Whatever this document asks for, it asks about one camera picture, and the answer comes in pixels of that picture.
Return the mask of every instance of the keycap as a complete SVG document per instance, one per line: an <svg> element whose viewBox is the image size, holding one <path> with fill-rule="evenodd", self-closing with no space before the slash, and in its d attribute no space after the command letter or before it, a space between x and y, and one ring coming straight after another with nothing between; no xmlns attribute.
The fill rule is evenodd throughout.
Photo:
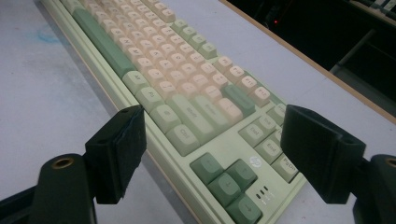
<svg viewBox="0 0 396 224"><path fill-rule="evenodd" d="M187 124L201 144L206 143L213 137L213 126L202 114L181 94L172 96L168 101L172 109L177 113L183 123Z"/></svg>
<svg viewBox="0 0 396 224"><path fill-rule="evenodd" d="M216 105L220 111L226 116L226 118L235 124L243 118L242 111L228 98L221 98L216 102Z"/></svg>
<svg viewBox="0 0 396 224"><path fill-rule="evenodd" d="M133 94L136 94L142 88L149 86L148 81L143 77L141 73L137 71L128 72L122 78L122 81Z"/></svg>
<svg viewBox="0 0 396 224"><path fill-rule="evenodd" d="M264 87L259 87L255 89L249 95L253 102L259 107L263 107L270 103L270 96L271 93Z"/></svg>
<svg viewBox="0 0 396 224"><path fill-rule="evenodd" d="M138 91L136 99L148 112L155 107L164 104L163 98L161 98L160 94L158 94L158 92L156 92L152 87L145 87Z"/></svg>
<svg viewBox="0 0 396 224"><path fill-rule="evenodd" d="M222 133L231 126L230 121L206 97L199 95L192 102L215 128L215 133Z"/></svg>
<svg viewBox="0 0 396 224"><path fill-rule="evenodd" d="M85 7L78 0L62 0L62 3L67 8L67 10L70 12L70 14L73 14L73 12L76 8L85 10Z"/></svg>
<svg viewBox="0 0 396 224"><path fill-rule="evenodd" d="M265 137L264 132L254 123L249 124L239 134L247 141L251 147L257 146Z"/></svg>
<svg viewBox="0 0 396 224"><path fill-rule="evenodd" d="M206 38L203 35L192 35L191 38L189 38L189 44L196 50L205 43Z"/></svg>
<svg viewBox="0 0 396 224"><path fill-rule="evenodd" d="M230 204L241 192L238 184L227 173L217 177L207 187L223 207Z"/></svg>
<svg viewBox="0 0 396 224"><path fill-rule="evenodd" d="M297 174L298 170L293 163L282 154L276 161L271 165L277 173L285 179L286 182L290 182Z"/></svg>
<svg viewBox="0 0 396 224"><path fill-rule="evenodd" d="M213 65L221 72L225 73L233 66L233 61L227 56L221 56Z"/></svg>
<svg viewBox="0 0 396 224"><path fill-rule="evenodd" d="M273 118L278 125L283 124L283 119L285 118L286 106L283 104L276 105L270 111L268 111L268 115Z"/></svg>
<svg viewBox="0 0 396 224"><path fill-rule="evenodd" d="M198 52L202 54L206 59L213 59L218 56L218 50L212 43L204 43Z"/></svg>
<svg viewBox="0 0 396 224"><path fill-rule="evenodd" d="M171 28L179 34L185 27L187 27L187 25L188 24L185 21L177 19L172 23Z"/></svg>
<svg viewBox="0 0 396 224"><path fill-rule="evenodd" d="M181 30L181 32L179 33L181 38L183 38L185 41L189 41L196 34L197 34L197 31L194 28L190 27L190 26L187 26L187 27L183 28Z"/></svg>
<svg viewBox="0 0 396 224"><path fill-rule="evenodd" d="M236 161L226 172L235 180L241 190L246 189L257 179L253 170L242 160Z"/></svg>
<svg viewBox="0 0 396 224"><path fill-rule="evenodd" d="M177 125L181 124L181 120L169 105L159 105L153 109L150 116L158 124L163 133L167 133Z"/></svg>
<svg viewBox="0 0 396 224"><path fill-rule="evenodd" d="M238 83L245 76L245 71L238 65L235 65L225 71L224 75L230 79L232 83Z"/></svg>
<svg viewBox="0 0 396 224"><path fill-rule="evenodd" d="M190 164L190 167L205 185L209 184L223 172L220 164L209 153L206 153L196 161L193 161Z"/></svg>
<svg viewBox="0 0 396 224"><path fill-rule="evenodd" d="M202 74L192 76L189 82L192 83L198 91L203 90L210 84L207 77Z"/></svg>
<svg viewBox="0 0 396 224"><path fill-rule="evenodd" d="M253 101L234 85L226 86L222 91L224 97L229 98L242 111L244 117L249 116L256 108Z"/></svg>
<svg viewBox="0 0 396 224"><path fill-rule="evenodd" d="M200 146L198 139L184 124L177 125L170 130L166 137L175 147L180 156L187 156Z"/></svg>
<svg viewBox="0 0 396 224"><path fill-rule="evenodd" d="M254 121L254 124L259 126L262 130L264 137L267 137L276 129L276 122L268 115L260 116Z"/></svg>
<svg viewBox="0 0 396 224"><path fill-rule="evenodd" d="M201 91L201 94L208 98L212 103L215 103L222 98L221 91L215 86L206 87L204 90Z"/></svg>
<svg viewBox="0 0 396 224"><path fill-rule="evenodd" d="M244 91L246 94L251 93L252 91L256 90L257 87L257 81L251 77L251 76L246 76L243 77L237 84L237 87L239 87L242 91Z"/></svg>
<svg viewBox="0 0 396 224"><path fill-rule="evenodd" d="M258 144L254 149L266 162L268 162L268 164L272 164L282 153L280 146L272 139L266 139L262 143Z"/></svg>
<svg viewBox="0 0 396 224"><path fill-rule="evenodd" d="M257 205L245 194L230 204L226 210L237 224L256 223L262 216Z"/></svg>

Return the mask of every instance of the keyboard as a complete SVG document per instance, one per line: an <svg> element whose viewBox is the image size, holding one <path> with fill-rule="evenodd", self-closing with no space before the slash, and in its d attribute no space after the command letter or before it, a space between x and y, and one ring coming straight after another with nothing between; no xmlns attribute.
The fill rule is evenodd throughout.
<svg viewBox="0 0 396 224"><path fill-rule="evenodd" d="M275 223L306 182L282 153L286 103L159 0L42 0L202 223Z"/></svg>

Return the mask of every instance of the white table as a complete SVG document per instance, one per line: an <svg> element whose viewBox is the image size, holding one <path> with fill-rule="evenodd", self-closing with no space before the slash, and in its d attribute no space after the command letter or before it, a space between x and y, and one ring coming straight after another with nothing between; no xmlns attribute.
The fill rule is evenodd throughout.
<svg viewBox="0 0 396 224"><path fill-rule="evenodd" d="M396 154L394 118L385 119L281 40L217 0L163 2L286 102L319 112L366 143L366 159ZM0 1L0 30L3 200L35 185L49 159L83 154L116 109L39 1ZM353 223L354 202L351 196L347 205L327 205L306 184L278 223ZM125 199L96 205L96 212L99 223L194 222L147 155Z"/></svg>

